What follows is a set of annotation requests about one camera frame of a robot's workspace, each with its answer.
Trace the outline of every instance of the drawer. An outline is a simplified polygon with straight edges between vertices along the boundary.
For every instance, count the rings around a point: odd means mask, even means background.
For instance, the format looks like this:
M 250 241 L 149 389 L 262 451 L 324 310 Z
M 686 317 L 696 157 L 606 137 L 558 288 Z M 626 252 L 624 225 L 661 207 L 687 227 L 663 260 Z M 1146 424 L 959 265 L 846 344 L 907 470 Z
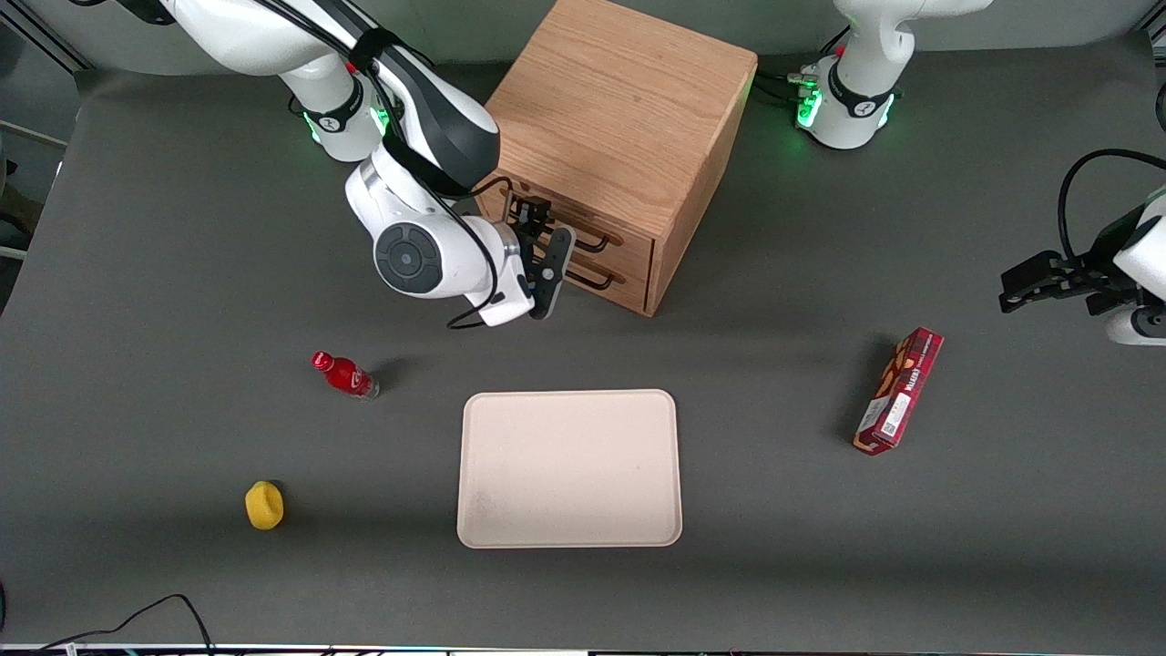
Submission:
M 652 267 L 652 239 L 590 212 L 554 191 L 517 181 L 515 196 L 541 196 L 550 200 L 550 227 L 575 228 L 575 253 L 568 266 L 568 280 L 619 305 L 644 313 L 647 280 Z M 490 220 L 503 218 L 506 189 L 491 189 L 478 198 L 482 213 Z
M 575 228 L 574 258 L 585 261 L 591 268 L 614 273 L 628 280 L 648 278 L 648 269 L 652 266 L 652 239 L 597 216 L 554 191 L 526 182 L 517 184 L 515 196 L 541 196 L 550 200 L 552 227 L 566 224 Z M 487 203 L 491 209 L 484 207 L 484 211 L 497 219 L 506 203 L 506 189 L 499 186 L 491 193 L 496 197 L 490 198 L 491 202 Z
M 576 287 L 586 289 L 597 296 L 644 313 L 647 301 L 647 277 L 630 277 L 603 264 L 589 261 L 578 251 L 571 255 L 567 266 L 567 280 Z

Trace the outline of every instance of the red cardboard box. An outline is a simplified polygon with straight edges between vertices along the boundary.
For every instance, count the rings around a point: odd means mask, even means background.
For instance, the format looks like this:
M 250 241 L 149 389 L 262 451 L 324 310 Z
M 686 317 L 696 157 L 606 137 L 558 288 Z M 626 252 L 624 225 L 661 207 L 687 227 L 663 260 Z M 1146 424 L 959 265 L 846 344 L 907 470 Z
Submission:
M 866 415 L 855 433 L 856 447 L 878 456 L 899 446 L 942 345 L 943 338 L 927 327 L 919 327 L 899 343 L 894 348 L 894 359 L 883 371 L 878 393 L 866 407 Z

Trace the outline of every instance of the gray table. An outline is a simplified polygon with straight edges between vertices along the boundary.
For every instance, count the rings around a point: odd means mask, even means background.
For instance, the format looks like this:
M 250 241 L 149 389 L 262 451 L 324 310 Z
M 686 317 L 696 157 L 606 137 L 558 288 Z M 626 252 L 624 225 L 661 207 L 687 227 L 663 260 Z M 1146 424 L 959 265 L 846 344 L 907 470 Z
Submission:
M 500 72 L 450 76 L 486 96 Z M 441 326 L 462 299 L 378 280 L 351 167 L 276 80 L 82 82 L 0 318 L 5 642 L 184 592 L 219 642 L 1166 644 L 1166 352 L 1108 344 L 1080 301 L 996 304 L 1002 270 L 1055 247 L 1079 155 L 1164 149 L 1144 37 L 921 55 L 855 153 L 753 101 L 660 316 L 570 288 L 549 322 L 456 334 Z M 1080 242 L 1160 182 L 1126 162 L 1083 174 Z M 934 378 L 902 447 L 862 456 L 850 432 L 920 324 L 948 339 Z M 324 388 L 321 348 L 375 367 L 382 398 Z M 463 403 L 597 388 L 676 398 L 680 542 L 462 546 Z M 271 534 L 243 512 L 259 479 L 289 491 Z M 124 640 L 197 634 L 175 607 Z

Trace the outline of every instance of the wooden drawer cabinet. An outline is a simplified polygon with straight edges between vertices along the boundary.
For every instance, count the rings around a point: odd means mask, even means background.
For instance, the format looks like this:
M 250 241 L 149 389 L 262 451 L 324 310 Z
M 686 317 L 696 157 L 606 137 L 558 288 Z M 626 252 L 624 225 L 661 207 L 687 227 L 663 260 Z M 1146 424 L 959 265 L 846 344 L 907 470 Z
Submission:
M 749 50 L 606 0 L 555 3 L 486 107 L 501 131 L 496 172 L 578 234 L 571 282 L 655 313 L 756 69 Z M 482 195 L 483 214 L 501 220 L 505 197 Z
M 540 196 L 552 202 L 552 227 L 560 224 L 575 228 L 576 246 L 569 280 L 575 284 L 637 311 L 642 311 L 648 290 L 653 242 L 626 225 L 604 219 L 577 203 L 548 190 L 515 189 L 515 195 Z M 497 220 L 503 216 L 506 190 L 487 192 L 478 203 L 483 213 Z

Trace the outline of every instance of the red bottle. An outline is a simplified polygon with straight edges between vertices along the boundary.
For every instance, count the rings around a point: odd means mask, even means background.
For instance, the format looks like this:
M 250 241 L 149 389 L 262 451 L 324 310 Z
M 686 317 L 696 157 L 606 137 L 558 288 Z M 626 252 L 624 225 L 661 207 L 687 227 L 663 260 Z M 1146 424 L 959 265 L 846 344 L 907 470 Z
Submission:
M 324 373 L 329 386 L 349 396 L 372 401 L 380 394 L 380 383 L 346 358 L 332 358 L 318 352 L 311 357 L 311 366 Z

